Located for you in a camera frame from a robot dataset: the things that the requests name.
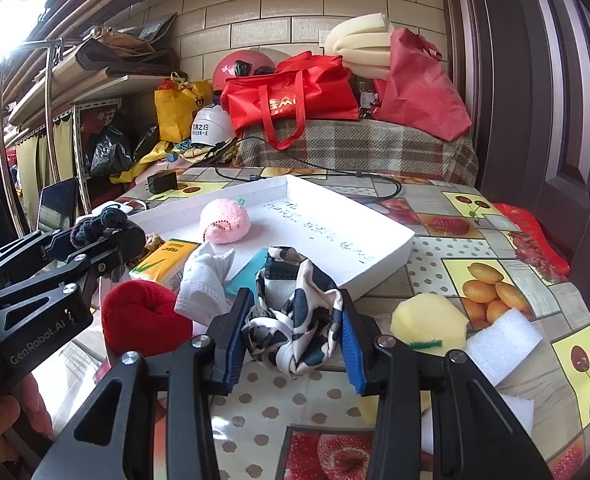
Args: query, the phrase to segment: fruit pattern tablecloth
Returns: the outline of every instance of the fruit pattern tablecloth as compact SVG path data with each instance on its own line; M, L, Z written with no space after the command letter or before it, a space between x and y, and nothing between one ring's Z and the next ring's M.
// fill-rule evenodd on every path
M220 170L226 175L221 177L213 168L191 168L178 175L180 190L152 196L137 186L122 200L137 198L159 206L239 184L230 182L230 177L248 179L285 171L226 169ZM383 197L395 190L394 184L378 179L291 172L352 197ZM436 292L469 318L469 332L474 333L494 322L507 304L518 307L543 341L498 390L535 401L533 441L556 479L571 478L590 453L590 313L581 295L529 236L473 187L414 176L396 178L403 184L402 192L369 207L414 230L411 254L403 268L356 301L358 310L389 333L392 312L401 300ZM471 271L478 277L483 275L479 272L490 272L499 281L488 285ZM215 398L212 407L220 476L224 480L364 478L372 427L362 419L343 370L341 352L324 368L297 381L256 363L246 364L233 393ZM164 477L163 433L158 428L157 478ZM430 470L430 456L423 455L422 462Z

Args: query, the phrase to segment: yellow bag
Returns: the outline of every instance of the yellow bag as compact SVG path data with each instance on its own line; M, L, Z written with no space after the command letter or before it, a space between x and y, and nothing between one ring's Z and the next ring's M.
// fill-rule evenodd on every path
M159 123L159 138L182 142L190 137L190 127L197 110L212 103L212 90L206 80L185 82L173 72L174 90L155 90L155 108Z

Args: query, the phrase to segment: cow print cloth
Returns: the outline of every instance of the cow print cloth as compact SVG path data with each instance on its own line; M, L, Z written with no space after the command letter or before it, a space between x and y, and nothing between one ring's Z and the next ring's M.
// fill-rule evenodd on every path
M328 360L342 332L334 281L292 247L271 247L256 288L258 302L242 327L252 358L291 378Z

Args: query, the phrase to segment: black plastic bag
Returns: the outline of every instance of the black plastic bag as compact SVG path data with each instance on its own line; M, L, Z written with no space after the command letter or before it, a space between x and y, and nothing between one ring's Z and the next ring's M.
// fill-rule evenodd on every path
M128 171L134 164L126 115L117 113L99 134L92 154L91 176L109 176Z
M91 173L92 158L94 157L94 150L97 147L97 141L99 138L99 134L92 134L88 137L88 143L86 144L86 150L84 151L84 168L88 174Z
M159 126L156 124L146 126L146 129L139 133L139 140L137 141L137 147L133 154L133 163L139 161L144 155L152 152L158 142Z

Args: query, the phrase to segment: white helmet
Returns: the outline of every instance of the white helmet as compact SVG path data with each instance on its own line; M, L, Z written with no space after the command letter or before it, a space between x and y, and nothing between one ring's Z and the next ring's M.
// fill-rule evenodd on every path
M192 122L190 142L214 146L218 142L226 142L235 137L230 115L220 105L209 105L202 108Z

